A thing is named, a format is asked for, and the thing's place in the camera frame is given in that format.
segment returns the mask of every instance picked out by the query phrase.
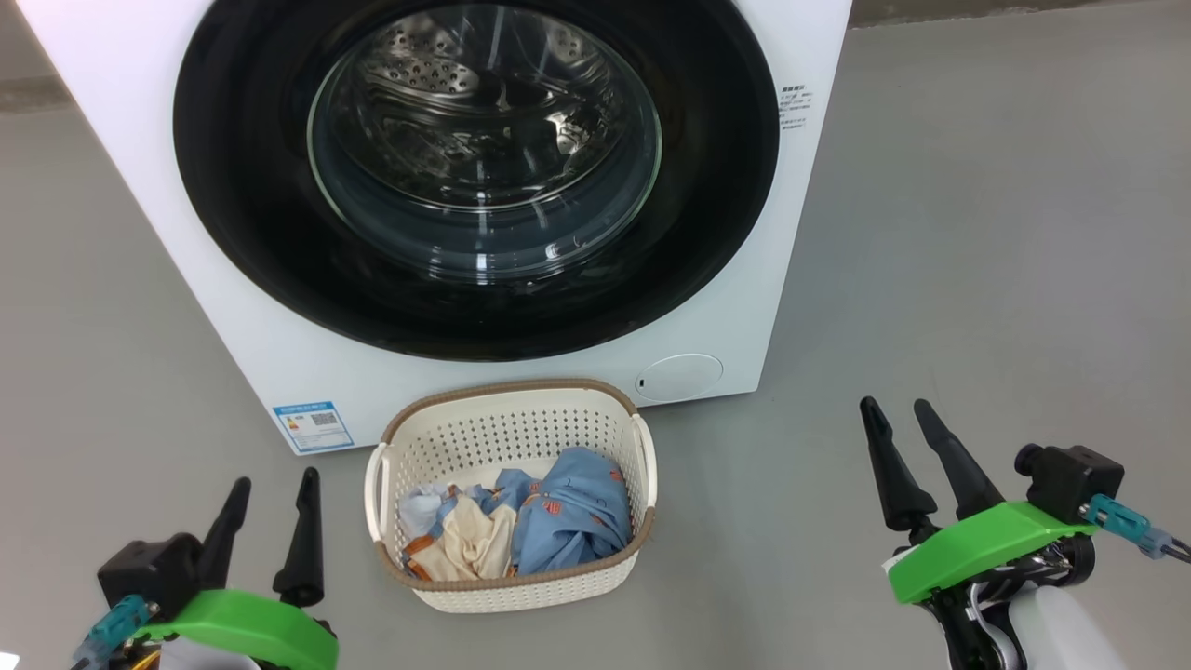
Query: concrete floor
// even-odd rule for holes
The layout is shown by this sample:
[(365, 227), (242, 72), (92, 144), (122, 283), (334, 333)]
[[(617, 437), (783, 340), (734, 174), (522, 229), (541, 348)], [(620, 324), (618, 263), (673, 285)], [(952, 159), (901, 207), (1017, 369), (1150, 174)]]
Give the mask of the concrete floor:
[[(1029, 442), (1125, 465), (1191, 536), (1191, 6), (849, 33), (761, 390), (653, 409), (654, 539), (618, 591), (435, 613), (376, 565), (367, 455), (291, 456), (73, 111), (0, 118), (0, 649), (64, 666), (132, 538), (204, 533), (254, 481), (231, 582), (269, 591), (301, 470), (324, 483), (341, 668), (943, 668), (898, 607), (856, 412), (874, 395), (953, 519), (910, 405), (1002, 491)], [(1185, 665), (1191, 571), (1097, 541), (1074, 593), (1133, 668)]]

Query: basket handle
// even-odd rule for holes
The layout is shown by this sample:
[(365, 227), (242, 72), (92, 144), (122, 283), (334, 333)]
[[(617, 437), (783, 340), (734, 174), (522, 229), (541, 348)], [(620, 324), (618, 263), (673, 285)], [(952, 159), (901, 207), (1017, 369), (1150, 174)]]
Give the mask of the basket handle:
[(657, 455), (654, 452), (654, 437), (646, 426), (646, 420), (640, 414), (632, 415), (632, 433), (637, 439), (637, 447), (646, 459), (646, 507), (657, 505)]
[(385, 443), (376, 445), (372, 456), (368, 457), (368, 468), (364, 469), (364, 520), (368, 522), (368, 534), (372, 536), (373, 543), (379, 543), (381, 540), (381, 528), (380, 522), (378, 521), (380, 518), (380, 511), (376, 509), (376, 475), (384, 476), (385, 482), (381, 487), (387, 496), (388, 459), (385, 458), (385, 451), (387, 449), (388, 445)]

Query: green plastic part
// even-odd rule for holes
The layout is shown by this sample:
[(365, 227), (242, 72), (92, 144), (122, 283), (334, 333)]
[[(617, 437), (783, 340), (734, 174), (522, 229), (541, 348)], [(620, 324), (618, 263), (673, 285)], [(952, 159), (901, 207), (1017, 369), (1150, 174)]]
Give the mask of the green plastic part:
[(335, 670), (339, 658), (339, 641), (305, 612), (248, 591), (200, 591), (173, 621), (136, 637), (174, 634), (289, 670)]
[(930, 597), (968, 577), (1035, 552), (1077, 534), (1091, 536), (1096, 526), (1071, 526), (1028, 502), (1004, 502), (935, 533), (890, 569), (898, 602)]

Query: washing machine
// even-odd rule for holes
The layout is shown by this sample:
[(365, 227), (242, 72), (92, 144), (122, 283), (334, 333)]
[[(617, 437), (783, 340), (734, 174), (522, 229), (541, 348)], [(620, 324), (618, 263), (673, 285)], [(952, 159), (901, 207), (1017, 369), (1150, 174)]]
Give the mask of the washing machine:
[(18, 5), (294, 452), (757, 388), (850, 0)]

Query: white plastic basket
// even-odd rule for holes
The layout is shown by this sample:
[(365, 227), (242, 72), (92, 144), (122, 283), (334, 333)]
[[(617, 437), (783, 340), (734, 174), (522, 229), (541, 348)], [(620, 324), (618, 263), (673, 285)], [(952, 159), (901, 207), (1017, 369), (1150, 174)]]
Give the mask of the white plastic basket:
[[(500, 470), (542, 477), (566, 447), (587, 447), (621, 467), (632, 541), (616, 556), (569, 570), (475, 582), (425, 582), (398, 568), (406, 538), (397, 501), (419, 484), (492, 487)], [(499, 384), (422, 400), (397, 415), (368, 459), (364, 516), (389, 575), (442, 612), (532, 609), (611, 591), (632, 571), (649, 537), (657, 462), (649, 428), (618, 389), (588, 380)]]

